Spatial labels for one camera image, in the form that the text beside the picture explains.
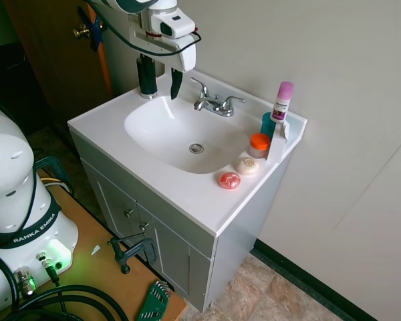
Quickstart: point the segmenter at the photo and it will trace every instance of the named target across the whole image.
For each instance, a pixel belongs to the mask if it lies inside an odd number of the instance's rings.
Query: chrome faucet
[[[219,95],[216,95],[215,97],[209,96],[209,90],[204,83],[193,77],[191,77],[190,80],[197,82],[202,86],[199,99],[194,103],[194,110],[200,111],[205,108],[206,110],[209,110],[210,112],[220,116],[230,117],[235,113],[232,101],[238,100],[240,102],[245,102],[245,99],[234,96],[229,96],[226,98],[226,100],[220,101]]]

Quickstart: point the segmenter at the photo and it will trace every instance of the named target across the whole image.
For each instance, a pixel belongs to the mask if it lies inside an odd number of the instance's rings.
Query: teal bottle
[[[271,112],[267,112],[263,115],[261,119],[261,130],[260,132],[266,134],[270,139],[272,139],[273,132],[275,131],[276,122],[270,119]]]

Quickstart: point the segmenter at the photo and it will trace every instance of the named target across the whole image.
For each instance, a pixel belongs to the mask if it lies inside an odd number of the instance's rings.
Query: white bathroom sink
[[[235,163],[248,157],[249,137],[261,127],[261,117],[273,105],[234,87],[191,70],[184,74],[178,98],[170,99],[170,70],[157,79],[158,97],[145,100],[131,90],[68,122],[73,134],[103,152],[133,177],[212,235],[219,235],[247,204],[279,164],[259,159],[253,177],[241,176],[232,191],[221,188],[219,177],[236,171]],[[193,104],[204,82],[211,94],[237,96],[235,113],[222,117]],[[307,120],[287,115],[290,133],[284,158],[300,141]],[[193,154],[190,145],[203,151]]]
[[[183,171],[204,174],[232,163],[247,148],[258,127],[196,111],[182,98],[163,96],[137,108],[125,119],[126,132],[157,159]]]

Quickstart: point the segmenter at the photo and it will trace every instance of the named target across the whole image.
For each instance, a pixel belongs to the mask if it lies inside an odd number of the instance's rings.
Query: orange jar lid
[[[255,133],[251,136],[250,145],[258,150],[266,150],[270,145],[270,138],[261,132]]]

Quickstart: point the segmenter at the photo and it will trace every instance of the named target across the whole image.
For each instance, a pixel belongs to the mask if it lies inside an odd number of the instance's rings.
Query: black cable
[[[62,316],[60,314],[57,314],[56,312],[50,312],[46,310],[24,310],[24,311],[18,311],[14,312],[10,315],[8,315],[6,318],[2,319],[1,321],[14,321],[15,319],[18,319],[23,316],[28,316],[31,314],[37,314],[41,316],[49,316],[53,320],[59,320],[59,321],[66,321],[65,316]]]
[[[58,288],[58,287],[59,287],[59,282],[56,282],[56,283],[55,283],[55,286]],[[62,298],[62,293],[61,293],[61,292],[58,293],[58,297]],[[61,306],[62,312],[67,313],[67,308],[66,308],[66,306],[65,306],[64,301],[59,301],[59,304],[60,304],[60,306]]]
[[[74,321],[84,321],[82,318],[79,316],[75,316],[74,314],[70,313],[61,313],[62,316],[65,316],[68,320],[74,320]]]
[[[7,264],[0,258],[0,270],[6,277],[7,283],[11,288],[11,297],[12,297],[12,309],[16,309],[19,305],[19,292],[18,285],[13,277],[12,271],[9,269]]]
[[[25,216],[25,219],[23,220],[22,224],[18,227],[18,229],[15,231],[15,233],[12,234],[12,236],[4,244],[0,244],[1,247],[9,244],[13,239],[15,239],[19,235],[19,233],[24,229],[25,224],[27,224],[28,219],[31,215],[31,210],[33,209],[36,188],[37,188],[37,173],[33,169],[33,190],[31,192],[31,200],[29,202],[28,211]]]
[[[43,299],[35,304],[35,306],[44,307],[58,302],[80,302],[90,306],[100,311],[107,319],[107,321],[115,321],[113,314],[105,307],[105,305],[99,303],[97,300],[89,298],[87,296],[56,296],[49,299]]]
[[[55,267],[53,265],[48,266],[46,268],[46,273],[50,277],[52,283],[55,284],[56,287],[59,287],[59,277],[58,277],[58,273],[56,273]],[[67,312],[65,303],[63,301],[61,301],[59,304],[61,305],[62,312]]]
[[[103,14],[95,8],[94,4],[92,3],[91,0],[86,0],[89,5],[91,6],[91,8],[95,11],[95,13],[98,15],[98,17],[101,18],[101,20],[107,25],[107,27],[117,36],[117,38],[119,38],[120,40],[122,40],[126,45],[130,46],[132,49],[138,50],[146,55],[150,55],[150,56],[155,56],[155,57],[169,57],[169,56],[174,56],[174,55],[178,55],[181,54],[184,50],[186,50],[188,47],[198,43],[199,41],[202,40],[202,37],[197,33],[197,32],[192,32],[192,34],[194,34],[195,36],[198,37],[197,40],[195,40],[194,42],[186,45],[185,47],[183,47],[180,50],[174,51],[174,52],[170,52],[170,53],[156,53],[153,51],[148,51],[145,49],[142,49],[141,47],[138,47],[137,45],[133,45],[132,43],[130,43],[123,35],[120,34],[119,31],[117,31],[113,25],[108,22],[108,20],[103,16]]]
[[[104,301],[106,301],[109,305],[111,305],[111,307],[113,307],[113,309],[115,309],[119,318],[122,321],[129,321],[129,319],[126,316],[123,309],[111,296],[109,296],[107,293],[105,293],[99,289],[95,289],[91,286],[83,286],[83,285],[60,286],[59,288],[53,288],[53,289],[44,291],[44,292],[36,295],[30,301],[26,301],[26,302],[22,303],[19,307],[16,308],[16,311],[25,310],[28,307],[30,307],[32,304],[35,304],[36,302],[40,301],[43,298],[52,296],[59,292],[67,292],[67,291],[79,291],[79,292],[87,292],[87,293],[94,294],[94,295],[100,297],[101,299],[103,299]]]

